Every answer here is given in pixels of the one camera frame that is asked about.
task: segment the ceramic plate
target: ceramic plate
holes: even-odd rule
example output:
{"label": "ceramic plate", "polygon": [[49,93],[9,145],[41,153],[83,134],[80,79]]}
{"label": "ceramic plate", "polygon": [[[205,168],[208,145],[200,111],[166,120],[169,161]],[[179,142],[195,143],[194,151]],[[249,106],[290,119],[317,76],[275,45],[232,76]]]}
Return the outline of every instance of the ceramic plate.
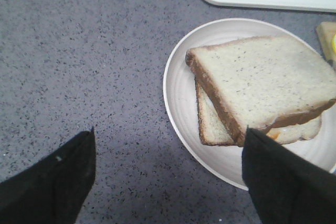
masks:
{"label": "ceramic plate", "polygon": [[[247,189],[241,178],[242,148],[205,146],[199,140],[194,75],[184,61],[185,54],[192,47],[220,44],[251,36],[283,34],[301,40],[280,27],[258,20],[243,18],[216,20],[188,33],[170,54],[165,68],[164,102],[170,121],[180,140],[206,169],[241,189]],[[298,141],[284,146],[313,164],[334,172],[336,168],[334,122],[336,122],[336,106],[322,114],[321,130],[313,140]]]}

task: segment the sandwich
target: sandwich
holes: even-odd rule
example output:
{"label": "sandwich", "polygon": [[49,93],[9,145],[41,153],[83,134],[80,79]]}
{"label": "sandwich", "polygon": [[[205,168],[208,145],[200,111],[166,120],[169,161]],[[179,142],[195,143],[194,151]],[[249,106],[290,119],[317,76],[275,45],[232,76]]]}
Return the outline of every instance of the sandwich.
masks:
{"label": "sandwich", "polygon": [[[201,85],[195,81],[198,131],[201,143],[204,145],[230,146],[237,145],[227,133],[223,123]],[[304,124],[287,127],[271,128],[267,136],[279,144],[290,144],[298,140],[313,139],[320,131],[321,116]]]}
{"label": "sandwich", "polygon": [[185,60],[238,146],[244,145],[247,127],[266,134],[305,124],[336,101],[336,73],[290,36],[192,48]]}

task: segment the bread slice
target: bread slice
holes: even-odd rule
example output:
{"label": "bread slice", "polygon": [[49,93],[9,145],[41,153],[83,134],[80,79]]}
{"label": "bread slice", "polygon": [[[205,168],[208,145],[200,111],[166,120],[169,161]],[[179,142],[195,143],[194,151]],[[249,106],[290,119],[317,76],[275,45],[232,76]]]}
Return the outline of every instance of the bread slice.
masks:
{"label": "bread slice", "polygon": [[306,123],[336,101],[336,73],[290,36],[192,48],[186,63],[238,146],[247,126],[267,133]]}
{"label": "bread slice", "polygon": [[[197,81],[196,97],[197,97],[197,115],[198,130],[201,143],[204,145],[229,146],[236,145],[230,135],[227,133],[218,114]],[[279,144],[289,144],[297,140],[310,140],[314,138],[321,128],[321,116],[310,120],[304,124],[297,124],[287,127],[270,129],[267,135],[277,141]]]}

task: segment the speckled countertop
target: speckled countertop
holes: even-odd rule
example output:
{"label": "speckled countertop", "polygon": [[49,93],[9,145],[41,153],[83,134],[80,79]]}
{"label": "speckled countertop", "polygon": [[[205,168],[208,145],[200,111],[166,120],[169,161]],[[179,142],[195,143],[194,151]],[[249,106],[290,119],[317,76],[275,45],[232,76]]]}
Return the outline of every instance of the speckled countertop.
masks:
{"label": "speckled countertop", "polygon": [[246,191],[175,134],[162,78],[176,43],[211,20],[281,26],[321,52],[334,14],[203,0],[0,0],[0,181],[95,127],[97,178],[77,223],[260,223]]}

